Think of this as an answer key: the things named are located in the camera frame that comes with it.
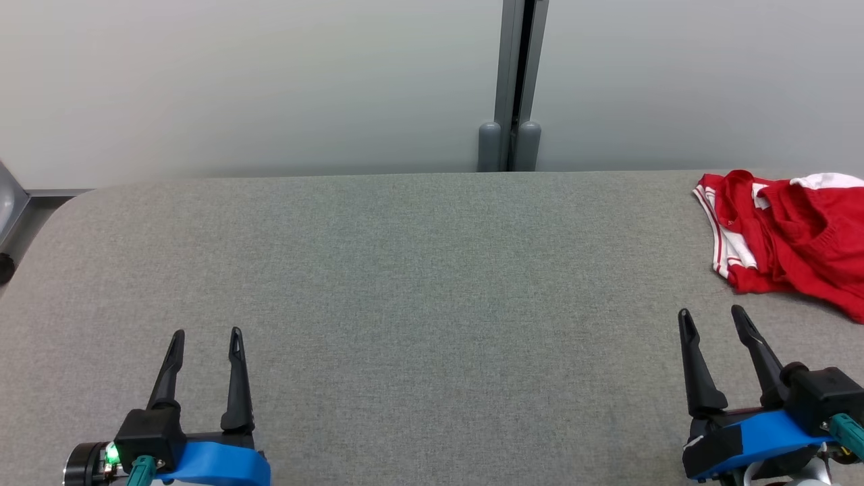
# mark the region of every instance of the gray fabric surface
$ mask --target gray fabric surface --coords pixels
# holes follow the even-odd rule
[[[699,172],[234,179],[104,189],[0,300],[0,477],[59,483],[143,406],[171,332],[187,432],[217,430],[231,326],[277,485],[688,484],[676,313],[758,404],[732,304],[781,360],[864,382],[864,327],[709,265]],[[847,485],[864,468],[836,467]]]

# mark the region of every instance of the white wall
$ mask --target white wall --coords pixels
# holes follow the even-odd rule
[[[0,9],[0,160],[25,189],[471,171],[501,0],[28,0]]]
[[[537,170],[861,171],[860,0],[547,1]]]

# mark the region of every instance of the red and white clothing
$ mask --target red and white clothing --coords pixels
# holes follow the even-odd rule
[[[712,265],[736,291],[799,291],[864,323],[864,181],[733,170],[693,192],[714,231]]]

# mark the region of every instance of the red garment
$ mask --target red garment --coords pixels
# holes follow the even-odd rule
[[[706,174],[694,193],[715,231],[715,269],[739,292],[800,291],[864,323],[864,181]]]

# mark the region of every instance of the teal cable connector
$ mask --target teal cable connector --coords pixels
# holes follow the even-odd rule
[[[864,460],[864,427],[861,424],[845,413],[837,413],[831,417],[829,432],[840,445]]]
[[[150,486],[156,479],[156,460],[152,456],[139,456],[132,462],[132,472],[126,486]]]

